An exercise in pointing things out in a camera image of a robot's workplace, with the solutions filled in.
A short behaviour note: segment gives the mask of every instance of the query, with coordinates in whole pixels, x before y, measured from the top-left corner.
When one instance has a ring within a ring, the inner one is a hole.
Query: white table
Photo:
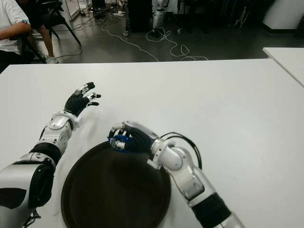
[[[263,51],[304,87],[304,48],[265,47]]]
[[[32,149],[75,88],[93,81],[103,95],[102,106],[83,111],[32,228],[65,228],[60,194],[70,168],[126,119],[190,137],[247,228],[303,225],[304,90],[271,59],[9,66],[0,79],[0,169]],[[201,227],[175,187],[160,227]]]

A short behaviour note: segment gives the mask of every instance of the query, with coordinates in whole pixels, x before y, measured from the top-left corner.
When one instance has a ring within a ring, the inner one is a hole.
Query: shorts
[[[0,73],[11,64],[21,64],[21,56],[15,52],[0,50]]]
[[[28,3],[19,5],[27,15],[30,25],[33,29],[38,29],[43,26],[43,20],[41,17],[40,9],[35,0],[29,0]]]

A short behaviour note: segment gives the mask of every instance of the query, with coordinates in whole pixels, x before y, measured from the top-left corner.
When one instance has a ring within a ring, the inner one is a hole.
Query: round tray
[[[171,197],[163,168],[147,164],[149,155],[121,153],[104,142],[73,166],[61,194],[68,228],[156,228]]]

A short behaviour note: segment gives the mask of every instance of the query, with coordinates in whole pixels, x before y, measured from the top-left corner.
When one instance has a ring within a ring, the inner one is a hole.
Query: black glove
[[[91,102],[92,100],[96,98],[100,98],[101,95],[92,93],[88,96],[83,97],[84,94],[86,94],[87,91],[90,89],[95,88],[95,85],[93,82],[89,82],[87,84],[84,84],[80,88],[78,88],[67,100],[64,111],[69,112],[75,116],[79,116],[79,114],[88,106],[94,105],[98,106],[99,103],[97,102]]]
[[[124,143],[124,150],[130,152],[151,152],[151,146],[154,141],[159,138],[157,134],[152,132],[145,126],[125,121],[114,126],[109,133],[109,141],[114,149],[118,149],[117,142]]]

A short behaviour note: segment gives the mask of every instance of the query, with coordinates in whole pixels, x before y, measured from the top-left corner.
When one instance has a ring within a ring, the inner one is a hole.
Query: blue object
[[[127,137],[125,135],[121,135],[121,134],[118,134],[118,135],[115,135],[113,138],[108,138],[109,142],[111,142],[111,140],[115,140],[116,141],[120,141],[122,143],[126,143],[126,142],[130,142],[132,141],[133,139],[131,137]],[[113,147],[112,144],[111,144],[111,147],[116,150],[116,151],[119,151],[119,152],[123,152],[123,153],[128,153],[129,151],[125,150],[125,149],[121,149],[121,148],[118,148],[118,147]]]

